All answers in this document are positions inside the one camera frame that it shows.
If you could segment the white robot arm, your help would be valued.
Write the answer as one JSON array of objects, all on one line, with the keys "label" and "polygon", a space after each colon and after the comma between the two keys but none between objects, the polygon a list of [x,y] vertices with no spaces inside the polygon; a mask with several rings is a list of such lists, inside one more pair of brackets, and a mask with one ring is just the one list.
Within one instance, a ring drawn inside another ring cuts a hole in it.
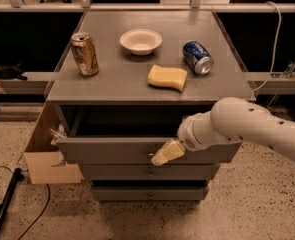
[{"label": "white robot arm", "polygon": [[155,166],[213,145],[250,142],[270,148],[295,162],[295,122],[273,116],[255,103],[227,97],[206,113],[186,117],[177,138],[167,141],[153,156]]}]

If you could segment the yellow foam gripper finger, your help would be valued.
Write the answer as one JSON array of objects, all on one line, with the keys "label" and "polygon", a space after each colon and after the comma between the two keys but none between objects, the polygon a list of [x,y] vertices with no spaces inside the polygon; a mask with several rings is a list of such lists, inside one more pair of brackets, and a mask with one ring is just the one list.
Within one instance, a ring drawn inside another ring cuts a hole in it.
[{"label": "yellow foam gripper finger", "polygon": [[160,150],[152,157],[151,162],[155,166],[162,166],[165,163],[177,159],[185,154],[184,146],[178,140],[167,141]]}]

